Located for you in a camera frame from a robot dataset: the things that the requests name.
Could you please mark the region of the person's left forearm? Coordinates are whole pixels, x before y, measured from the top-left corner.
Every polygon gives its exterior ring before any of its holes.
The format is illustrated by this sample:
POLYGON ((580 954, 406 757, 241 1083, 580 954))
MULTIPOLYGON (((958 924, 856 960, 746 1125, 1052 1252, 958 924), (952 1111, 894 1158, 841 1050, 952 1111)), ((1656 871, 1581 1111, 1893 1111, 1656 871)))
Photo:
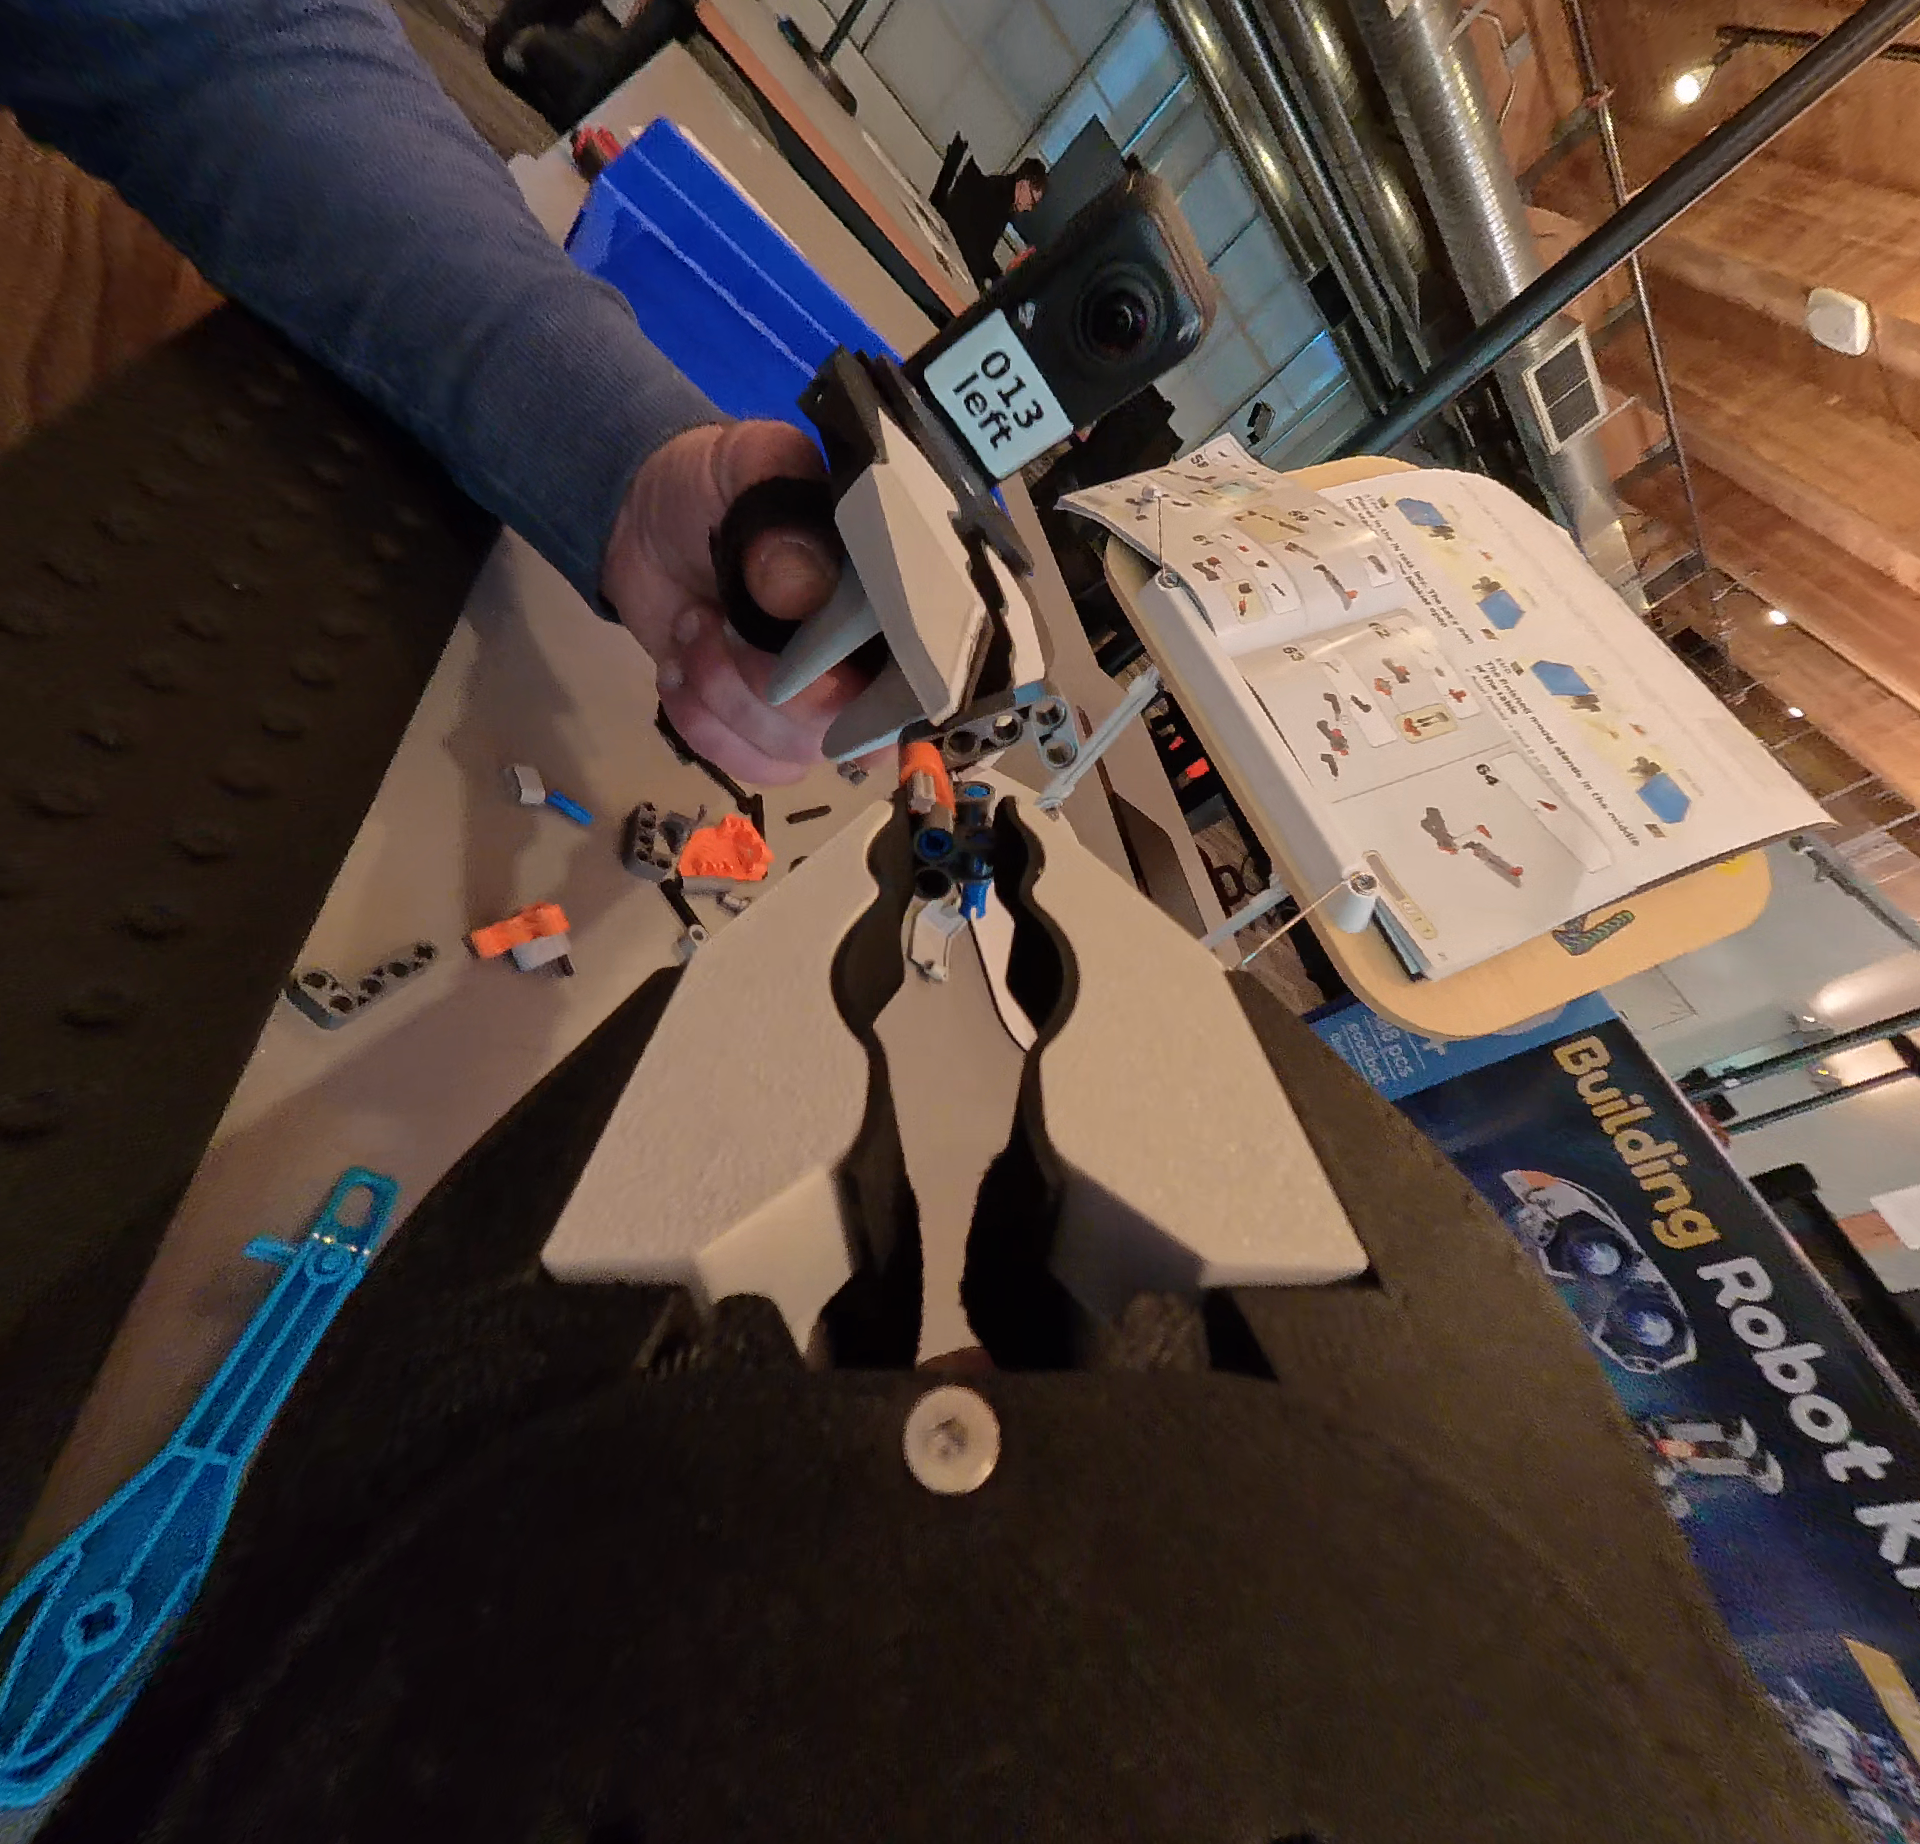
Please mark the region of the person's left forearm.
POLYGON ((5 105, 602 602, 714 413, 538 228, 381 0, 0 0, 5 105))

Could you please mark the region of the black office chair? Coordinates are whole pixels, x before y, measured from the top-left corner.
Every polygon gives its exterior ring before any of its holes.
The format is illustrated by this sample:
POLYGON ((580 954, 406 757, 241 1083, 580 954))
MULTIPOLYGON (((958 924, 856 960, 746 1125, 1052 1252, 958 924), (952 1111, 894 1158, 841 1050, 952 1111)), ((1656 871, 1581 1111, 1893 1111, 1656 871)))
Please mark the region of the black office chair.
POLYGON ((492 79, 561 133, 659 49, 698 37, 698 0, 634 0, 610 32, 593 12, 602 0, 504 0, 480 37, 492 79))

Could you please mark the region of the silver ventilation duct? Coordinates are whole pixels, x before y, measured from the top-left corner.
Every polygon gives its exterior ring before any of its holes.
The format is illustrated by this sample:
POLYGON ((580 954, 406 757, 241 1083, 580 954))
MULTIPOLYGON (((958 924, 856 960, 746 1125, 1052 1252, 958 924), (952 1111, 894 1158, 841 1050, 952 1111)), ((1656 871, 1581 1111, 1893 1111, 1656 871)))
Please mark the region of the silver ventilation duct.
MULTIPOLYGON (((1472 41, 1455 32, 1461 0, 1346 0, 1392 130, 1420 176, 1436 239, 1453 264, 1472 322, 1500 315, 1540 273, 1518 179, 1509 163, 1472 41)), ((1573 534, 1587 565, 1613 587, 1638 580, 1619 525, 1619 501, 1594 430, 1547 436, 1524 370, 1579 337, 1579 319, 1547 315, 1500 362, 1494 381, 1517 422, 1518 452, 1547 495, 1547 515, 1573 534)))

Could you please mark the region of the dark blue robot kit box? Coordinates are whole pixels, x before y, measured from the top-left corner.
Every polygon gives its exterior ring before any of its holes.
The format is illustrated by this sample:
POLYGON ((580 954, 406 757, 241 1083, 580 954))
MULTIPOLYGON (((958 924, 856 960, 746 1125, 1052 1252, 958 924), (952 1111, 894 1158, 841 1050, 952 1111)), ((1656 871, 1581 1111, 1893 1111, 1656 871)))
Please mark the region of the dark blue robot kit box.
POLYGON ((1915 1396, 1590 994, 1422 1038, 1357 998, 1311 1033, 1504 1222, 1594 1352, 1712 1603, 1862 1840, 1915 1840, 1915 1396))

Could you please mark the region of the black long beam brick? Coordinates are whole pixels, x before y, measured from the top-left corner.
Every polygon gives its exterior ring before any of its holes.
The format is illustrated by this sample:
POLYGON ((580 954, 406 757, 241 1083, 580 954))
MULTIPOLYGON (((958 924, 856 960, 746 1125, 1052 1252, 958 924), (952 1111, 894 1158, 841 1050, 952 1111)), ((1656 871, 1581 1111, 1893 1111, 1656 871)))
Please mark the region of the black long beam brick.
POLYGON ((676 734, 676 724, 664 714, 659 701, 657 701, 654 724, 657 724, 664 750, 670 750, 681 767, 698 771, 710 787, 718 787, 718 793, 734 801, 734 806, 735 806, 739 817, 747 817, 747 823, 753 823, 758 832, 766 832, 766 806, 760 806, 760 797, 758 797, 758 793, 747 793, 746 784, 735 784, 718 762, 693 754, 693 750, 686 744, 686 737, 676 734))

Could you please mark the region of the grey orange brick assembly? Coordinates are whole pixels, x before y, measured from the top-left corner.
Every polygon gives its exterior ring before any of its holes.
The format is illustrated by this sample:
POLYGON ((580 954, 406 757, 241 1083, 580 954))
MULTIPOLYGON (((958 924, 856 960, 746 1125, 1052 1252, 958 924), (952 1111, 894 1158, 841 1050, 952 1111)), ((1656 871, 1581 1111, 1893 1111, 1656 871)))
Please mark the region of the grey orange brick assembly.
POLYGON ((952 976, 958 940, 973 940, 990 986, 1004 986, 1043 860, 1039 801, 1012 787, 1012 754, 1034 754, 1043 784, 1075 771, 1080 737, 1057 691, 1034 681, 1000 705, 899 734, 880 883, 899 908, 906 971, 922 986, 952 976))

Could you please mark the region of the blue plastic brick tool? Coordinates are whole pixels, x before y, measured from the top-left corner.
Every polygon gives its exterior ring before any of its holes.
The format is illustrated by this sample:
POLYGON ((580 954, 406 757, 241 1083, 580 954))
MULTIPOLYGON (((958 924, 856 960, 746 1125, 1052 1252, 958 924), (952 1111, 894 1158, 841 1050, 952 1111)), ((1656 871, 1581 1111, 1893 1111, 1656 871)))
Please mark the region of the blue plastic brick tool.
POLYGON ((254 1238, 275 1289, 176 1429, 0 1606, 0 1807, 49 1807, 190 1617, 241 1487, 387 1233, 397 1179, 349 1166, 303 1238, 254 1238))

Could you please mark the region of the black ceiling pole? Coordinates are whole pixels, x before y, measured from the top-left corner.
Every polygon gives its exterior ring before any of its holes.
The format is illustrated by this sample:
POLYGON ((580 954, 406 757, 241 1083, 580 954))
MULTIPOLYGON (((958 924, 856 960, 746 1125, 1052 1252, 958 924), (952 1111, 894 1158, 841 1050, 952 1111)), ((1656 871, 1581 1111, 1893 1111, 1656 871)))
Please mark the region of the black ceiling pole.
POLYGON ((1863 0, 1836 31, 1829 31, 1784 74, 1765 84, 1740 114, 1712 126, 1665 173, 1644 179, 1619 212, 1579 239, 1552 270, 1534 277, 1524 294, 1482 319, 1425 379, 1405 392, 1390 413, 1372 416, 1337 447, 1337 460, 1390 454, 1425 416, 1444 413, 1461 392, 1482 381, 1524 337, 1547 322, 1623 255, 1687 215, 1710 189, 1759 154, 1802 114, 1823 105, 1847 74, 1891 49, 1915 21, 1920 0, 1863 0))

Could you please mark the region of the grey angled beam brick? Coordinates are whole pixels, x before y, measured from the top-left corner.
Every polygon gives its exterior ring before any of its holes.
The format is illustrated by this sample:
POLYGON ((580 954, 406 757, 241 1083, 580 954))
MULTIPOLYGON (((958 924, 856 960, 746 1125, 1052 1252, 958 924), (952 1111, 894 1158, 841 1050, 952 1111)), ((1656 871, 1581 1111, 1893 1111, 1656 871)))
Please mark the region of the grey angled beam brick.
POLYGON ((398 947, 397 954, 362 966, 362 971, 333 971, 303 962, 287 976, 282 998, 293 1015, 303 1015, 321 1033, 341 1033, 357 1015, 373 1012, 387 1000, 397 988, 414 986, 422 971, 427 971, 441 960, 441 947, 422 940, 398 947))

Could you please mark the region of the blue plastic bin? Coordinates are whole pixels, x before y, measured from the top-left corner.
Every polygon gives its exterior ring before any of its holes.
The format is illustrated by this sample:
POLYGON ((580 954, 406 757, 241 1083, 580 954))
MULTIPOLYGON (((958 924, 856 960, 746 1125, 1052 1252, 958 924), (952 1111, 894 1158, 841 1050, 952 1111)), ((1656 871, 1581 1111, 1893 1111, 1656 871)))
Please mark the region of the blue plastic bin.
POLYGON ((562 381, 542 433, 598 518, 634 467, 710 422, 779 422, 827 462, 804 392, 835 354, 906 362, 922 342, 867 319, 673 119, 602 154, 562 235, 562 381))

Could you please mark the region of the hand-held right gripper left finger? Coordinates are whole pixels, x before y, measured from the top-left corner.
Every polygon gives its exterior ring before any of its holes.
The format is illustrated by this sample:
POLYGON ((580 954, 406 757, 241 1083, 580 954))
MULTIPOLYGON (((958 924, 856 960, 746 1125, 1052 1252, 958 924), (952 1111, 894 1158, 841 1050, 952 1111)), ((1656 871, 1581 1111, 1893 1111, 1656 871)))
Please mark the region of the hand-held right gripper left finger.
POLYGON ((862 806, 681 966, 602 1141, 542 1240, 562 1283, 835 1295, 850 1281, 836 1172, 867 1052, 827 966, 875 903, 862 806))

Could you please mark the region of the grey orange brick cluster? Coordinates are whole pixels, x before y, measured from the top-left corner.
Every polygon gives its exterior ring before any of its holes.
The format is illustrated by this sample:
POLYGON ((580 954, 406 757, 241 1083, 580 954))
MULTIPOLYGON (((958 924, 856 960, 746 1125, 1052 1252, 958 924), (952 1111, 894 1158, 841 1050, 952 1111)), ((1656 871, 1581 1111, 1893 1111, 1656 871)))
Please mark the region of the grey orange brick cluster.
POLYGON ((619 861, 644 883, 734 887, 760 883, 776 851, 747 817, 686 817, 641 801, 619 832, 619 861))

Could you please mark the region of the person's left hand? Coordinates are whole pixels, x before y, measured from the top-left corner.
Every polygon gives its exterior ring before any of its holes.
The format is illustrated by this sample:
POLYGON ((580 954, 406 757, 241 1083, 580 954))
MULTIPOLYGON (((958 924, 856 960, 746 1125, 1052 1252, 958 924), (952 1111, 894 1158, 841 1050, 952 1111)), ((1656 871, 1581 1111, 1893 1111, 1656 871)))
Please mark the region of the person's left hand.
POLYGON ((785 422, 693 424, 647 454, 610 525, 602 596, 657 663, 676 737, 747 787, 785 787, 820 767, 836 712, 867 675, 850 659, 785 701, 766 701, 776 657, 747 650, 718 610, 710 530, 766 478, 826 477, 785 422))

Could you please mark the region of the orange white brick cluster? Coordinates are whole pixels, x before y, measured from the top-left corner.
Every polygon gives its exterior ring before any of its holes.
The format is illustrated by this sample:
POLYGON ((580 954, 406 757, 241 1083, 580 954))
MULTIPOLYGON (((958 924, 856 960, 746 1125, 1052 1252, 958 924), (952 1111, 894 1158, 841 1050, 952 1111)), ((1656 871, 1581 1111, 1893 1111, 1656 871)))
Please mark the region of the orange white brick cluster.
POLYGON ((554 902, 536 902, 509 918, 482 923, 466 931, 463 941, 480 962, 504 960, 516 971, 574 976, 574 923, 554 902))

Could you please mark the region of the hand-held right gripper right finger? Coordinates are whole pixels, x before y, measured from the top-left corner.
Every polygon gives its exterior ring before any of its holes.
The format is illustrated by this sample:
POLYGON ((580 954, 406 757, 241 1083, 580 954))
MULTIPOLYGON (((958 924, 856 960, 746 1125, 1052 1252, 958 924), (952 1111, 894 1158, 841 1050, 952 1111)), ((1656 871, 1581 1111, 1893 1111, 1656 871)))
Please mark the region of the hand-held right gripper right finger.
POLYGON ((1221 960, 1034 801, 998 803, 1004 988, 1034 1038, 1012 1146, 1065 1294, 1343 1283, 1367 1256, 1221 960))

